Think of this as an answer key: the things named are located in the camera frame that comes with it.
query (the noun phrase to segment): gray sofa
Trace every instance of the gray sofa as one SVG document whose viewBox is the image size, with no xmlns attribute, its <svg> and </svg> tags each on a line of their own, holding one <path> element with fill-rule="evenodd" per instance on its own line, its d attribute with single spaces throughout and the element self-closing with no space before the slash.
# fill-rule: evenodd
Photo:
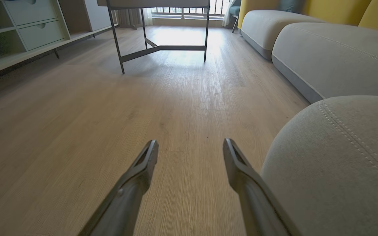
<svg viewBox="0 0 378 236">
<path fill-rule="evenodd" d="M 307 15 L 280 10 L 251 10 L 244 16 L 241 35 L 264 58 L 271 60 L 276 38 L 281 30 L 295 22 L 324 22 Z"/>
<path fill-rule="evenodd" d="M 272 62 L 311 103 L 337 96 L 378 96 L 376 30 L 290 24 L 276 39 Z"/>
<path fill-rule="evenodd" d="M 378 236 L 378 96 L 304 109 L 273 141 L 261 177 L 303 236 Z"/>
</svg>

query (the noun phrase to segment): curtain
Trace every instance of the curtain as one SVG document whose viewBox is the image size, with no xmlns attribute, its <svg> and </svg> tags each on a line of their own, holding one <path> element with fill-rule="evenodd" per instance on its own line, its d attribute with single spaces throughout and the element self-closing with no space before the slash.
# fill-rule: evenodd
<svg viewBox="0 0 378 236">
<path fill-rule="evenodd" d="M 153 15 L 151 14 L 151 9 L 144 9 L 144 21 L 145 25 L 153 25 Z"/>
<path fill-rule="evenodd" d="M 153 25 L 151 9 L 143 9 L 145 25 Z M 142 27 L 141 9 L 118 10 L 118 24 L 121 27 Z"/>
<path fill-rule="evenodd" d="M 222 19 L 222 26 L 226 27 L 228 23 L 230 23 L 230 7 L 233 6 L 234 2 L 236 0 L 231 0 L 230 3 L 228 4 L 227 11 L 225 12 L 224 19 Z"/>
</svg>

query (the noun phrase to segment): laminate flooring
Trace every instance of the laminate flooring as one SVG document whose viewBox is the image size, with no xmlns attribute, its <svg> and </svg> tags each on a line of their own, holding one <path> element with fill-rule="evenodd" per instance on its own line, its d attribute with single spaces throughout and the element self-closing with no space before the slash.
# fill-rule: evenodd
<svg viewBox="0 0 378 236">
<path fill-rule="evenodd" d="M 142 28 L 117 29 L 122 55 Z M 204 28 L 147 27 L 158 45 L 203 45 Z M 74 236 L 150 139 L 159 142 L 135 235 L 245 235 L 222 142 L 256 171 L 309 103 L 239 34 L 210 28 L 203 52 L 124 63 L 111 31 L 0 77 L 0 235 Z"/>
</svg>

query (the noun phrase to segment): table frame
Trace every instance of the table frame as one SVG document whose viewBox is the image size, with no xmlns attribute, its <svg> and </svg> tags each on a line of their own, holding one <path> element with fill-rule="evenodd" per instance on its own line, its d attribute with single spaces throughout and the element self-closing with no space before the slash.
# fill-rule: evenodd
<svg viewBox="0 0 378 236">
<path fill-rule="evenodd" d="M 135 58 L 139 58 L 148 54 L 151 54 L 153 52 L 157 51 L 170 51 L 170 50 L 177 50 L 177 51 L 205 51 L 204 53 L 204 62 L 207 59 L 207 42 L 208 42 L 208 28 L 209 28 L 209 22 L 210 22 L 210 2 L 208 2 L 208 6 L 205 6 L 207 8 L 207 26 L 206 26 L 206 33 L 205 33 L 205 45 L 201 46 L 194 46 L 194 45 L 156 45 L 153 43 L 151 40 L 147 39 L 147 35 L 145 33 L 145 20 L 144 20 L 144 11 L 141 9 L 141 17 L 142 17 L 142 27 L 144 29 L 144 40 L 145 40 L 145 50 L 134 52 L 125 56 L 120 55 L 120 50 L 119 50 L 119 44 L 117 43 L 117 35 L 116 35 L 116 30 L 115 30 L 115 24 L 112 18 L 112 10 L 115 10 L 111 4 L 110 0 L 106 0 L 108 11 L 109 11 L 109 17 L 111 20 L 112 24 L 112 32 L 113 36 L 115 39 L 115 44 L 116 44 L 116 49 L 117 49 L 117 55 L 119 56 L 119 63 L 120 63 L 120 68 L 122 69 L 122 74 L 125 73 L 125 70 L 123 69 L 123 63 L 127 62 L 129 60 L 133 60 Z"/>
</svg>

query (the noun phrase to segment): white cabinet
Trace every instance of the white cabinet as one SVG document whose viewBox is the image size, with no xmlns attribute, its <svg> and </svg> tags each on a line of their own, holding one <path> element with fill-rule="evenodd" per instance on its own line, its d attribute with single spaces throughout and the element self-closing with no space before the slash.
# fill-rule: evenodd
<svg viewBox="0 0 378 236">
<path fill-rule="evenodd" d="M 110 26 L 96 0 L 0 0 L 0 70 Z"/>
<path fill-rule="evenodd" d="M 59 21 L 51 21 L 18 30 L 28 50 L 64 39 Z"/>
<path fill-rule="evenodd" d="M 52 0 L 6 0 L 15 25 L 57 18 Z"/>
<path fill-rule="evenodd" d="M 91 30 L 99 30 L 111 25 L 107 7 L 97 5 L 96 0 L 84 0 Z"/>
</svg>

